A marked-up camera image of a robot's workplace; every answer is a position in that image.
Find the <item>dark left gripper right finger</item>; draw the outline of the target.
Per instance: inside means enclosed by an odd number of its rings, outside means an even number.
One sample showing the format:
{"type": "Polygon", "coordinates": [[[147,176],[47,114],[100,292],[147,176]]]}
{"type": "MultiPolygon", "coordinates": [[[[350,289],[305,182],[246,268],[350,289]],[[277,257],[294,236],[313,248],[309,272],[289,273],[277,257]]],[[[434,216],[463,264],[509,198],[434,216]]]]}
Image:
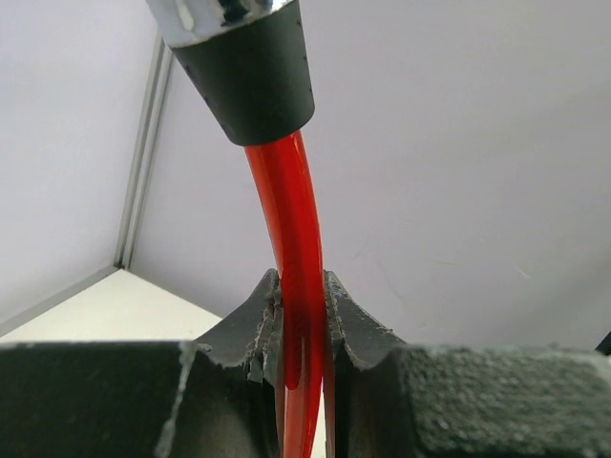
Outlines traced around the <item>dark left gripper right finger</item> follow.
{"type": "Polygon", "coordinates": [[[330,457],[606,457],[610,361],[595,350],[406,343],[326,274],[330,457]]]}

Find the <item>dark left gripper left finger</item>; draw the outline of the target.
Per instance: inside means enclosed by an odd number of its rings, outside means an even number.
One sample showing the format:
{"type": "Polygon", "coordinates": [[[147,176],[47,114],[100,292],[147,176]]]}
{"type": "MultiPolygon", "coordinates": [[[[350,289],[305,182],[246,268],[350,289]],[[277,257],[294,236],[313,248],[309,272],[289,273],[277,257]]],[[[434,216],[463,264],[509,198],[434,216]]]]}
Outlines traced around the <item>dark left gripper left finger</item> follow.
{"type": "Polygon", "coordinates": [[[116,272],[1,328],[5,457],[276,457],[278,279],[225,318],[116,272]]]}

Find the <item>thick red cable lock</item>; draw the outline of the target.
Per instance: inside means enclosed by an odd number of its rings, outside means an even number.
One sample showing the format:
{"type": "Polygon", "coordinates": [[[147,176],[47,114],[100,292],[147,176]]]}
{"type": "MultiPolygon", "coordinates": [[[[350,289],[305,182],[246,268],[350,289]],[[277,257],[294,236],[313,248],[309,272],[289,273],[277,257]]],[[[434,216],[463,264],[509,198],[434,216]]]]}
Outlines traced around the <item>thick red cable lock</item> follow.
{"type": "Polygon", "coordinates": [[[283,454],[310,455],[324,376],[322,243],[302,129],[313,117],[296,1],[152,1],[170,48],[228,139],[244,148],[284,308],[283,454]]]}

